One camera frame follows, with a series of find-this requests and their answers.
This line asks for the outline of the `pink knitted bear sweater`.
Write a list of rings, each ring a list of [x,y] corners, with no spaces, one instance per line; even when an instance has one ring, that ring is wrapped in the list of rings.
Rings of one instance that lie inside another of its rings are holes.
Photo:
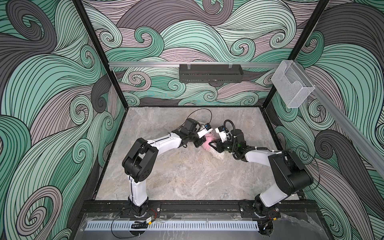
[[[210,151],[211,150],[211,146],[209,145],[210,142],[214,141],[215,140],[215,136],[213,133],[208,133],[205,135],[205,142],[202,144],[202,148],[206,151]]]

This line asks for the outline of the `white plush teddy bear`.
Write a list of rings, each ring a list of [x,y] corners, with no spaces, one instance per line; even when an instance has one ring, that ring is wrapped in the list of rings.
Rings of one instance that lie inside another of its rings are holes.
[[[217,159],[220,159],[220,160],[223,160],[224,157],[225,157],[225,153],[222,152],[222,153],[219,153],[217,152],[216,150],[214,150],[213,148],[211,148],[211,150],[209,151],[209,153],[211,153],[213,155],[213,157],[217,158]]]

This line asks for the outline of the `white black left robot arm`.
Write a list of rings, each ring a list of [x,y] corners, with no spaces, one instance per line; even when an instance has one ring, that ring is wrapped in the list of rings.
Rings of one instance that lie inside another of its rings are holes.
[[[193,143],[198,148],[206,141],[206,134],[212,130],[209,123],[202,125],[187,118],[180,127],[164,137],[154,140],[138,138],[122,161],[122,167],[130,181],[129,200],[132,205],[139,209],[148,201],[146,180],[158,156],[173,149],[187,147],[188,143]]]

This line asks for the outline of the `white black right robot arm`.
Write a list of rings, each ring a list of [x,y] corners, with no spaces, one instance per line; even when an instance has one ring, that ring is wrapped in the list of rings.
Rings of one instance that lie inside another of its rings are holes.
[[[312,174],[294,151],[271,151],[266,147],[249,146],[240,129],[229,131],[221,126],[215,131],[220,139],[209,145],[218,153],[227,151],[235,160],[271,168],[275,182],[255,197],[254,208],[259,214],[264,215],[279,202],[313,184]]]

